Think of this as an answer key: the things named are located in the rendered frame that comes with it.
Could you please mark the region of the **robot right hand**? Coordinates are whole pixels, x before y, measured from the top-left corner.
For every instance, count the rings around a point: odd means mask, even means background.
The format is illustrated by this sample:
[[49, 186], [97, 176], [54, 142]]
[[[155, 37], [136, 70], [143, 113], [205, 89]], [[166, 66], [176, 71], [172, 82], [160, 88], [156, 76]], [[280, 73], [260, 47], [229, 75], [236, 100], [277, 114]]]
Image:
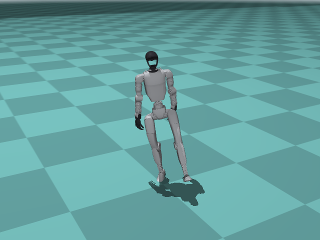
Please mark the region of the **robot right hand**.
[[[141, 121], [140, 121], [140, 119], [141, 119], [141, 114], [139, 114], [138, 115], [138, 118], [137, 117], [135, 117], [135, 126], [138, 128], [138, 129], [140, 129], [140, 130], [143, 130], [142, 128], [144, 128], [143, 126], [142, 126], [142, 124], [141, 124]], [[142, 128], [141, 128], [142, 127]]]

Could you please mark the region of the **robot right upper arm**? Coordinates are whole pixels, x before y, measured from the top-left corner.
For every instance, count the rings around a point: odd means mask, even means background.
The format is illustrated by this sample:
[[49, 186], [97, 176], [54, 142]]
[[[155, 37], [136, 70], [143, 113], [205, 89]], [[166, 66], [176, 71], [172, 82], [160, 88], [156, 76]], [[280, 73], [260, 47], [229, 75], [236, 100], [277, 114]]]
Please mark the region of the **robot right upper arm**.
[[144, 81], [144, 74], [138, 74], [135, 77], [135, 92], [136, 92], [136, 102], [143, 101], [142, 95], [142, 82]]

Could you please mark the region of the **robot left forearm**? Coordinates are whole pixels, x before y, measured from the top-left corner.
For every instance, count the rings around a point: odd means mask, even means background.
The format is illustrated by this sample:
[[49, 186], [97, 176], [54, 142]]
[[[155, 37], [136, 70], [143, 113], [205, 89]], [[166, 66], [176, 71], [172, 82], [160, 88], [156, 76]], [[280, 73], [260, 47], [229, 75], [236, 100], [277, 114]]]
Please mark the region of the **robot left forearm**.
[[175, 109], [175, 106], [177, 106], [177, 98], [176, 98], [176, 96], [177, 96], [177, 93], [175, 93], [175, 94], [173, 94], [173, 95], [169, 95], [169, 97], [170, 97], [170, 103], [171, 103], [171, 109]]

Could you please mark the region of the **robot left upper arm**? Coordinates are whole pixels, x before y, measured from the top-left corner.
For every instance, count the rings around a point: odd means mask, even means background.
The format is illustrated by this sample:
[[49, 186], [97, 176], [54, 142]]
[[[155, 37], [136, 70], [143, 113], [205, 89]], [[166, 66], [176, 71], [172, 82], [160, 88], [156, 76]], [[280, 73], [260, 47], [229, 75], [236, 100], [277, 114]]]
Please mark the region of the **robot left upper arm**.
[[166, 77], [166, 82], [168, 86], [168, 94], [173, 95], [177, 92], [176, 88], [173, 87], [174, 85], [174, 79], [173, 79], [173, 73], [169, 69], [163, 69]]

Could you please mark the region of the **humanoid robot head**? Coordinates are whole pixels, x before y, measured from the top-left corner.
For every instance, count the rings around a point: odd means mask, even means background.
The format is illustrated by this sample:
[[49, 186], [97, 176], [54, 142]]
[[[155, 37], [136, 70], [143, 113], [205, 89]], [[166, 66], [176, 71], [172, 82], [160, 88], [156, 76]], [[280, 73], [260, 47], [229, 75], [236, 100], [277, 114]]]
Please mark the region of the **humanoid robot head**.
[[[149, 51], [149, 52], [146, 53], [145, 59], [146, 59], [146, 61], [147, 61], [147, 64], [148, 64], [148, 66], [149, 66], [149, 69], [151, 70], [151, 71], [148, 70], [148, 72], [150, 72], [150, 73], [155, 73], [155, 72], [157, 72], [158, 69], [156, 70], [156, 67], [157, 67], [157, 65], [158, 65], [158, 55], [157, 55], [154, 51]], [[153, 61], [153, 60], [156, 60], [156, 64], [150, 65], [150, 64], [149, 64], [149, 61]]]

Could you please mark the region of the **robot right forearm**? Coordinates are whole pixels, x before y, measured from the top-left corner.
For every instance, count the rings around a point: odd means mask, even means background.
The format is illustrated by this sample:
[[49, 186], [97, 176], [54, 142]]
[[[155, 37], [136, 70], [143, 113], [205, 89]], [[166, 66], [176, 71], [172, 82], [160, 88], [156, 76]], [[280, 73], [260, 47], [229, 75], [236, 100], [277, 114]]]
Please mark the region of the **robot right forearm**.
[[[135, 95], [135, 117], [138, 118], [138, 115], [142, 112], [142, 102], [136, 101], [136, 95]], [[141, 114], [142, 115], [142, 114]]]

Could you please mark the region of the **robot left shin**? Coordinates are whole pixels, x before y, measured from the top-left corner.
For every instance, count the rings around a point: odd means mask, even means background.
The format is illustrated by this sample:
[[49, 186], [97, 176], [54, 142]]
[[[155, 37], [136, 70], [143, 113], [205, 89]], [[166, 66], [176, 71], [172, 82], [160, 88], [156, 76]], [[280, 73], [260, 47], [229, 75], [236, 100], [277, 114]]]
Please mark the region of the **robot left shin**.
[[177, 147], [177, 156], [178, 156], [178, 160], [181, 164], [182, 167], [182, 171], [183, 174], [185, 176], [188, 175], [188, 171], [187, 171], [187, 159], [186, 159], [186, 153], [185, 153], [185, 149], [184, 149], [184, 145], [183, 143], [178, 143], [178, 147]]

